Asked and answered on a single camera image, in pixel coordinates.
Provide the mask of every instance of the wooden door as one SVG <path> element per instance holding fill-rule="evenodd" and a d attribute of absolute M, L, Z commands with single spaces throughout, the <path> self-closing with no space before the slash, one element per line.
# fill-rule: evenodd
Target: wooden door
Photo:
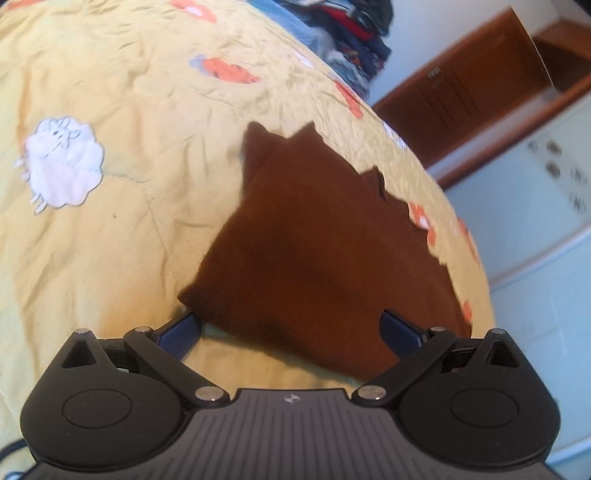
<path fill-rule="evenodd" d="M 549 86 L 544 63 L 510 9 L 424 66 L 374 110 L 428 167 Z"/>

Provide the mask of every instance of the white sheep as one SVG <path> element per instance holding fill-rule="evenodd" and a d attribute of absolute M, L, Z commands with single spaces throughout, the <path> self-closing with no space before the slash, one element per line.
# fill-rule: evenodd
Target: white sheep
<path fill-rule="evenodd" d="M 65 116 L 46 118 L 25 141 L 25 155 L 14 166 L 24 167 L 21 178 L 31 187 L 35 214 L 48 205 L 81 205 L 102 180 L 104 156 L 88 124 Z"/>

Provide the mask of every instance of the ridged black surface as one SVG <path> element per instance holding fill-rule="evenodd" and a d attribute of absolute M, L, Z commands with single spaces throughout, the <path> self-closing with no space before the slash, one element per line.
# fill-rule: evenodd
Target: ridged black surface
<path fill-rule="evenodd" d="M 169 449 L 105 473 L 39 465 L 26 480 L 556 480 L 544 465 L 463 471 L 428 457 L 381 409 L 343 390 L 242 390 L 231 405 L 195 414 Z"/>

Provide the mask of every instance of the yellow quilt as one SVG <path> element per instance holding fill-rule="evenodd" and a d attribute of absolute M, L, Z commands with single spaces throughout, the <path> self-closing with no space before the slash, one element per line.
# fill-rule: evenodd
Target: yellow quilt
<path fill-rule="evenodd" d="M 412 152 L 310 51 L 237 0 L 12 0 L 0 10 L 0 446 L 77 327 L 120 337 L 176 300 L 239 203 L 250 121 L 310 121 L 377 165 L 447 264 L 474 335 L 493 325 L 465 226 Z M 223 388 L 352 379 L 207 328 L 186 359 Z M 0 470 L 24 469 L 22 453 Z"/>

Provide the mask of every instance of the white cabinet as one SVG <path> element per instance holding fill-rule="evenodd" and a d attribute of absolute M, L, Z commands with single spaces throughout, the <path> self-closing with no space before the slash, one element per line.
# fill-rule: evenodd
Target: white cabinet
<path fill-rule="evenodd" d="M 550 462 L 591 449 L 591 96 L 447 194 L 478 244 L 498 326 L 559 403 Z"/>

